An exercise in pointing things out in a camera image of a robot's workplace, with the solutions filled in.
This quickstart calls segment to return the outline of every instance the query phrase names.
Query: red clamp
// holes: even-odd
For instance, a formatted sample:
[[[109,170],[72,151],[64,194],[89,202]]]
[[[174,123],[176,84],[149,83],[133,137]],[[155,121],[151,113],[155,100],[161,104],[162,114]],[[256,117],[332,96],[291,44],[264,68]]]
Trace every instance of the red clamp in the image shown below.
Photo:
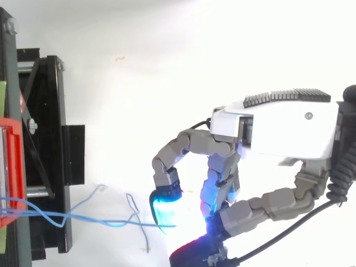
[[[2,151],[0,151],[0,195],[7,197],[16,197],[26,199],[24,188],[23,172],[23,149],[22,149],[22,125],[20,121],[12,118],[0,118],[0,142]],[[26,204],[16,201],[1,201],[0,207],[8,209],[25,210]],[[17,217],[2,216],[0,214],[0,228],[15,221]]]

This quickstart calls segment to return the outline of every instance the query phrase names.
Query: metal rod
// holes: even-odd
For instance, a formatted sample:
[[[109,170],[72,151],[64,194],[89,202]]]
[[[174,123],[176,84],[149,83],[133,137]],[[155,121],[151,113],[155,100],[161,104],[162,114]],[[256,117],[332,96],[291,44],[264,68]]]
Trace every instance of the metal rod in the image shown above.
[[[27,197],[47,197],[48,191],[45,186],[29,186],[27,188]]]
[[[18,73],[30,73],[33,65],[34,61],[17,62]]]

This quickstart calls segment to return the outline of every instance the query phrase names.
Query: black metal frame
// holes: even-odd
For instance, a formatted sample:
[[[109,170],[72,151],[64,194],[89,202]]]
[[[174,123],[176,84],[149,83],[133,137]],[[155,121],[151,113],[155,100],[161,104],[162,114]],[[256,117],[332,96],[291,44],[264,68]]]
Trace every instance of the black metal frame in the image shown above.
[[[11,18],[0,8],[0,81],[6,81],[5,116],[21,121],[17,74],[16,39],[6,32],[4,24]],[[31,243],[28,218],[22,217],[7,226],[5,254],[0,254],[1,267],[30,267]]]
[[[30,58],[26,51],[18,50],[18,62],[24,59],[34,62],[30,73],[19,74],[20,89],[28,108],[22,114],[27,185],[44,185],[48,191],[48,197],[31,201],[43,210],[67,213],[69,186],[84,183],[85,128],[66,125],[63,72],[59,68],[62,61],[57,56],[40,58],[39,54]],[[38,124],[34,135],[28,129],[31,118]],[[29,221],[32,260],[45,259],[45,248],[58,247],[59,253],[71,249],[70,220],[63,228],[56,228],[42,217],[32,217]]]
[[[0,8],[0,26],[11,17]],[[31,72],[18,73],[18,62],[34,62]],[[31,198],[42,210],[70,210],[70,185],[84,184],[84,125],[67,126],[62,61],[40,58],[39,49],[16,50],[15,36],[0,27],[0,81],[7,81],[7,117],[22,120],[27,186],[44,186],[48,197]],[[20,106],[20,91],[24,104]],[[28,122],[38,129],[31,134]],[[56,228],[42,217],[19,218],[8,225],[6,253],[1,267],[29,267],[46,258],[45,248],[72,247],[71,221]]]

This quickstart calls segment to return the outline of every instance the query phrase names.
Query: blue wire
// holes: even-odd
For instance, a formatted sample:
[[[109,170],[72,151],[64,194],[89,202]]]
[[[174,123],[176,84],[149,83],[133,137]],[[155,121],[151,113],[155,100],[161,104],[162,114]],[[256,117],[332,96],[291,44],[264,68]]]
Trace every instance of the blue wire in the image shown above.
[[[11,197],[4,197],[5,199],[9,199],[9,200],[14,200]],[[66,217],[66,218],[72,218],[72,219],[76,219],[76,220],[81,220],[81,221],[86,221],[89,223],[99,223],[99,224],[103,224],[109,227],[123,227],[126,224],[133,224],[133,225],[138,225],[138,226],[148,226],[148,227],[166,227],[166,228],[174,228],[176,227],[175,225],[157,225],[157,224],[144,224],[144,223],[139,223],[139,222],[135,222],[135,221],[129,221],[129,220],[99,220],[99,219],[95,219],[92,217],[87,217],[87,216],[83,216],[83,215],[74,215],[74,214],[68,214],[68,213],[58,213],[58,212],[50,212],[50,211],[41,211],[42,213],[39,214],[38,212],[34,211],[34,210],[16,210],[16,209],[2,209],[0,208],[1,211],[5,211],[5,212],[1,212],[2,215],[5,216],[10,216],[10,217],[30,217],[30,216],[43,216],[42,213],[44,213],[46,216],[57,216],[57,217]],[[14,213],[14,214],[9,214],[6,212],[19,212],[18,214]]]
[[[27,200],[23,200],[23,199],[18,199],[15,197],[0,197],[0,200],[7,200],[7,201],[17,201],[17,202],[22,202],[27,204],[28,206],[32,207],[35,210],[16,210],[16,209],[3,209],[1,208],[1,214],[5,215],[5,216],[13,216],[13,217],[29,217],[29,216],[43,216],[47,221],[49,221],[51,224],[53,224],[56,227],[62,228],[64,227],[64,224],[67,220],[67,218],[72,218],[72,219],[76,219],[76,220],[81,220],[81,221],[86,221],[86,222],[93,222],[93,223],[99,223],[99,224],[103,224],[109,227],[123,227],[127,224],[133,224],[133,225],[139,225],[139,226],[148,226],[148,227],[165,227],[165,228],[174,228],[175,225],[157,225],[157,224],[143,224],[141,223],[141,220],[139,219],[139,222],[134,222],[131,221],[131,219],[136,215],[139,214],[139,210],[131,196],[131,199],[133,201],[133,204],[137,210],[137,212],[133,209],[133,207],[131,206],[130,202],[127,201],[130,205],[130,208],[135,212],[133,213],[130,218],[128,220],[99,220],[99,219],[95,219],[92,217],[87,217],[87,216],[82,216],[82,215],[74,215],[71,214],[71,212],[76,209],[77,207],[79,207],[80,205],[82,205],[83,203],[85,203],[86,201],[88,201],[91,197],[93,197],[93,195],[96,193],[96,191],[100,188],[100,187],[106,187],[106,185],[98,185],[98,187],[95,188],[95,190],[93,191],[93,193],[90,194],[90,196],[88,198],[86,198],[85,200],[79,202],[77,205],[75,205],[68,213],[63,214],[63,213],[59,213],[59,212],[50,212],[50,211],[42,211],[39,207],[37,207],[35,204],[27,201]],[[55,221],[53,221],[49,216],[58,216],[58,217],[63,217],[62,223],[56,223]]]
[[[132,203],[133,203],[133,205],[134,205],[135,208],[131,206],[131,202],[130,202],[130,200],[128,199],[128,197],[131,198]],[[128,205],[130,206],[131,210],[134,211],[134,213],[136,214],[136,217],[137,217],[137,219],[138,219],[138,221],[139,221],[139,223],[140,223],[140,222],[141,222],[140,217],[139,217],[140,210],[138,209],[138,207],[137,207],[137,205],[136,205],[136,203],[135,203],[135,201],[134,201],[133,198],[134,198],[134,197],[133,197],[131,194],[126,194],[126,199],[127,199]],[[142,230],[142,232],[143,232],[143,234],[144,234],[144,236],[145,236],[147,253],[149,253],[149,251],[150,251],[149,238],[147,237],[146,231],[145,231],[145,229],[144,229],[143,226],[141,226],[141,230]]]

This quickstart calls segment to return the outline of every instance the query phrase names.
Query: black coiled cable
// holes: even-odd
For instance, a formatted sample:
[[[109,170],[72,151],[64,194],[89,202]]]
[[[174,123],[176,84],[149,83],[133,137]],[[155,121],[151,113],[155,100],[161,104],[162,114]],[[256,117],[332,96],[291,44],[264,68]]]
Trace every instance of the black coiled cable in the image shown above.
[[[344,90],[343,98],[345,102],[356,103],[356,85],[351,85]]]
[[[345,102],[356,104],[356,85],[347,87],[343,93]],[[336,164],[330,174],[331,184],[328,185],[330,192],[327,193],[327,198],[336,203],[347,201],[347,193],[356,174],[356,142],[352,143],[351,147],[341,160]]]

